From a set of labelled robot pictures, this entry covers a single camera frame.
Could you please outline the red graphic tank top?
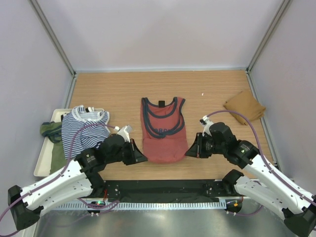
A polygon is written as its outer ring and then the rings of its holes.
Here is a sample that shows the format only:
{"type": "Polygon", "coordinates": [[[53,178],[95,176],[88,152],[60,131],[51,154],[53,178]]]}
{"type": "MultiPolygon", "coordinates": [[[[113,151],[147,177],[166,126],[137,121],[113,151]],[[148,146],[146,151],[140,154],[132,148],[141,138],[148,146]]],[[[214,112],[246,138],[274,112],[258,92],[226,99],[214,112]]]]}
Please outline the red graphic tank top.
{"type": "Polygon", "coordinates": [[[186,99],[174,97],[169,104],[155,105],[141,99],[143,153],[152,163],[175,163],[185,158],[189,149],[182,108],[186,99]]]}

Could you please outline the tan brown tank top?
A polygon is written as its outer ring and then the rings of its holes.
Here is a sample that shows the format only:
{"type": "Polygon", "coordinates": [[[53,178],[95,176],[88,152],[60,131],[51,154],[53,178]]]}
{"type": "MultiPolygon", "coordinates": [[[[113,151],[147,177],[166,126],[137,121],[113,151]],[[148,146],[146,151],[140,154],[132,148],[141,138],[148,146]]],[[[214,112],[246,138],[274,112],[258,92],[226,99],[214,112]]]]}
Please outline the tan brown tank top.
{"type": "Polygon", "coordinates": [[[244,90],[233,96],[223,104],[226,110],[235,111],[245,116],[249,121],[259,120],[264,116],[266,108],[252,95],[251,91],[244,90]]]}

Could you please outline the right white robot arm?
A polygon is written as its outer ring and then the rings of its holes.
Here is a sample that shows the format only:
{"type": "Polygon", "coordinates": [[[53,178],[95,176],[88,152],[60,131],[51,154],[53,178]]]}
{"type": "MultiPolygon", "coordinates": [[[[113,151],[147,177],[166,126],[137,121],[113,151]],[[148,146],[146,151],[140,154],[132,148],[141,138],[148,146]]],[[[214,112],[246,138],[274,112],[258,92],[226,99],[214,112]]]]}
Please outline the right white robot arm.
{"type": "Polygon", "coordinates": [[[255,175],[256,183],[235,169],[223,179],[227,195],[247,196],[276,214],[295,235],[307,237],[316,227],[316,197],[296,185],[275,168],[259,149],[246,140],[238,140],[223,122],[200,120],[203,131],[196,134],[186,155],[209,158],[222,155],[229,163],[255,175]]]}

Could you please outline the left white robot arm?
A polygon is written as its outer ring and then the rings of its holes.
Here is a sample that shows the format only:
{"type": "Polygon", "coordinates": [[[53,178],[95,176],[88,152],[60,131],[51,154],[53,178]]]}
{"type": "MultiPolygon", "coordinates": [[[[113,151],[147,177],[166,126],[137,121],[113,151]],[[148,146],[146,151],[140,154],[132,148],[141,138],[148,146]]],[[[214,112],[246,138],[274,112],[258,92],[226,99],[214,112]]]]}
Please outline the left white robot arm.
{"type": "Polygon", "coordinates": [[[114,134],[98,148],[89,148],[44,179],[25,187],[14,185],[8,189],[8,205],[17,230],[36,223],[52,209],[77,198],[100,197],[105,183],[99,174],[106,165],[123,162],[132,165],[148,159],[133,139],[114,134]]]}

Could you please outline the olive green tank top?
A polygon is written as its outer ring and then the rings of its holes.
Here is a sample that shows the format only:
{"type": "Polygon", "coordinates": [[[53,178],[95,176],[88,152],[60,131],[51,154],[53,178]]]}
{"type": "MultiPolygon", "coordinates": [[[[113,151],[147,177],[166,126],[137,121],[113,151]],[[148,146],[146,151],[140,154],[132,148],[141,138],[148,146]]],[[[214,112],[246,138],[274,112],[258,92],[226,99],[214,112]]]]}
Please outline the olive green tank top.
{"type": "Polygon", "coordinates": [[[61,122],[44,122],[40,126],[40,134],[43,137],[47,137],[49,141],[53,143],[49,174],[52,174],[57,170],[63,168],[67,163],[63,149],[61,130],[61,122]]]}

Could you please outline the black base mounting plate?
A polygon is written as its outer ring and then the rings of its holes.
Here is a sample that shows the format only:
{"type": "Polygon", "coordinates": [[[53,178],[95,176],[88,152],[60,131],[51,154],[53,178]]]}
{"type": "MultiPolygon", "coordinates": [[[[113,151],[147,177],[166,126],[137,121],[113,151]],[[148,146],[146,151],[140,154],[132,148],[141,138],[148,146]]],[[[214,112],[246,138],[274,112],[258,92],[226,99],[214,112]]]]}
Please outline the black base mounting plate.
{"type": "Polygon", "coordinates": [[[214,203],[224,199],[224,209],[240,212],[243,198],[221,180],[109,180],[90,198],[125,203],[214,203]]]}

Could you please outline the blue white striped top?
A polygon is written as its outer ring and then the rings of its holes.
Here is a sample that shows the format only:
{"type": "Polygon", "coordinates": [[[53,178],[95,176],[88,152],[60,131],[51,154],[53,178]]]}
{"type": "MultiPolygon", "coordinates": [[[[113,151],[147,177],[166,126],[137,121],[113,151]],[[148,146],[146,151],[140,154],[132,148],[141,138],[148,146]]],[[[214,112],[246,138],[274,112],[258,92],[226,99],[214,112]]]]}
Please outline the blue white striped top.
{"type": "Polygon", "coordinates": [[[74,158],[85,149],[97,148],[110,135],[105,126],[109,119],[109,112],[84,105],[76,106],[66,114],[61,130],[65,158],[74,158]]]}

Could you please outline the right aluminium frame post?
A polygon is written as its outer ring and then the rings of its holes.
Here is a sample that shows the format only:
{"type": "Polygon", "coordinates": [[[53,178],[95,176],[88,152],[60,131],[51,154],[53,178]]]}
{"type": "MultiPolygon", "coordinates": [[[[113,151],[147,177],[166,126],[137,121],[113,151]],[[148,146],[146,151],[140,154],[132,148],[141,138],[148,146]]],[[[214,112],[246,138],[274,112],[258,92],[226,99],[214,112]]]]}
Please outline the right aluminium frame post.
{"type": "Polygon", "coordinates": [[[271,23],[269,24],[262,40],[260,41],[253,57],[250,60],[250,63],[248,67],[246,68],[246,71],[248,74],[252,71],[254,66],[256,65],[257,61],[259,60],[261,54],[263,53],[263,50],[267,46],[269,40],[272,38],[274,32],[276,31],[278,25],[280,24],[283,16],[289,9],[290,5],[292,4],[293,0],[282,0],[280,6],[278,7],[274,17],[272,18],[271,23]]]}

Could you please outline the aluminium frame post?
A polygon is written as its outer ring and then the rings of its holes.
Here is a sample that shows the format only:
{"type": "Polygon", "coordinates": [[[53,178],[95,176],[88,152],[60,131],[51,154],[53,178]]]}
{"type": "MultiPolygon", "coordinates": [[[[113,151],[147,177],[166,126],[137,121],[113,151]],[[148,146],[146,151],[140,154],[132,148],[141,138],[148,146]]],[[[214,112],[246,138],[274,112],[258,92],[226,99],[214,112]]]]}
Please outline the aluminium frame post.
{"type": "Polygon", "coordinates": [[[271,23],[269,24],[262,40],[260,41],[253,57],[250,60],[250,63],[248,67],[246,68],[246,71],[248,74],[252,71],[254,66],[256,65],[257,61],[259,60],[261,54],[263,53],[263,50],[267,46],[269,40],[272,38],[274,32],[276,31],[278,25],[280,24],[283,16],[289,9],[290,5],[292,4],[293,0],[282,0],[280,6],[278,7],[274,17],[272,18],[271,23]]]}
{"type": "Polygon", "coordinates": [[[63,63],[65,64],[66,68],[68,69],[68,71],[70,72],[72,77],[74,77],[76,75],[76,72],[75,72],[70,60],[68,59],[61,43],[59,42],[53,28],[51,27],[44,11],[42,10],[42,8],[40,6],[40,4],[38,3],[37,0],[29,0],[28,2],[31,5],[31,7],[33,8],[36,16],[38,17],[40,23],[42,24],[44,30],[46,31],[49,39],[51,40],[53,46],[55,47],[57,53],[59,54],[60,58],[62,59],[63,63]]]}

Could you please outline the left aluminium frame post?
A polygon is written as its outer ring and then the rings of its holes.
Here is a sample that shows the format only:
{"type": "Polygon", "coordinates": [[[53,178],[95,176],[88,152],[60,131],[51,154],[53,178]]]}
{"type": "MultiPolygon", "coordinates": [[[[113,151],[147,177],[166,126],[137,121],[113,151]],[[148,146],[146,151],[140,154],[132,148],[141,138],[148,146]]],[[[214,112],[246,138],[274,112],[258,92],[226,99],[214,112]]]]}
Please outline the left aluminium frame post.
{"type": "Polygon", "coordinates": [[[51,27],[44,11],[42,10],[42,8],[40,6],[40,4],[38,3],[37,0],[29,0],[28,2],[31,5],[31,7],[33,8],[36,16],[38,17],[40,23],[42,24],[44,30],[46,31],[49,39],[51,40],[53,46],[55,47],[57,53],[59,54],[60,58],[62,59],[63,63],[65,64],[66,68],[68,69],[68,71],[70,72],[72,77],[74,77],[76,75],[76,72],[75,72],[70,60],[68,59],[61,43],[59,42],[53,28],[51,27]]]}

